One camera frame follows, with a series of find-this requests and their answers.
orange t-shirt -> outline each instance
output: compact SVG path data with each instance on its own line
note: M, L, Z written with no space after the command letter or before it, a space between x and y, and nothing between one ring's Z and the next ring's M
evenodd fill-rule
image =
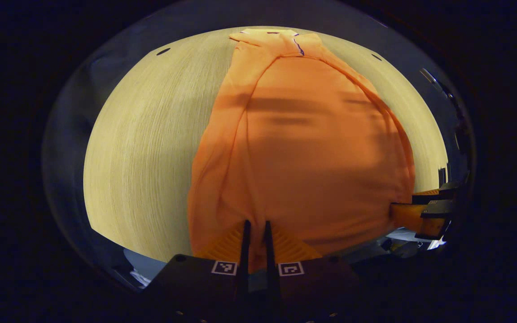
M193 161L193 252L248 219L250 270L269 220L321 254L385 235L410 203L414 160L372 84L316 34L246 29Z

wood grain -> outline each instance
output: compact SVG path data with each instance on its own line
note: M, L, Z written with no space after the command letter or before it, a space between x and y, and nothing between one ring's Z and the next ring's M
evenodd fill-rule
M165 262L177 253L191 254L191 165L236 45L228 34L245 28L210 31L155 49L113 90L85 156L84 198L95 231ZM375 85L406 129L416 164L415 191L438 188L438 169L446 166L447 154L437 123L415 88L379 53L318 35Z

light wood surface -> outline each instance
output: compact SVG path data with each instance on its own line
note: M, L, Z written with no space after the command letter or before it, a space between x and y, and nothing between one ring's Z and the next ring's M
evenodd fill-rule
M245 28L210 31L155 49L113 90L93 127L84 164L85 205L95 231L164 262L177 253L191 254L191 166L236 45L228 34ZM437 123L415 88L379 53L318 35L374 84L398 117L414 153L415 191L438 188L438 169L446 167L447 154ZM166 48L170 50L157 55Z

dark background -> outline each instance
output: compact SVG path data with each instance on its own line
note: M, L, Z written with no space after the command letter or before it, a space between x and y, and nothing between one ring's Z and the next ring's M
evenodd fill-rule
M517 2L353 5L418 35L411 39L451 79L463 80L458 90L472 93L465 101L480 159L470 206L477 216L463 231L461 253L441 270L450 290L425 311L442 321L517 319ZM99 278L61 235L45 201L39 158L45 121L68 76L102 43L162 6L0 3L0 317L128 321L141 314L132 310L141 306L137 297Z

wooden table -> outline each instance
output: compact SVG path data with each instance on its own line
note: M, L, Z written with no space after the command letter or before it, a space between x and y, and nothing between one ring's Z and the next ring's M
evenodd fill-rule
M95 231L164 262L177 253L191 254L191 165L236 45L228 34L245 28L164 45L138 62L113 90L93 127L84 164L85 205ZM446 167L447 153L432 113L412 84L379 53L318 35L374 84L398 117L414 153L415 191L438 188L438 169Z

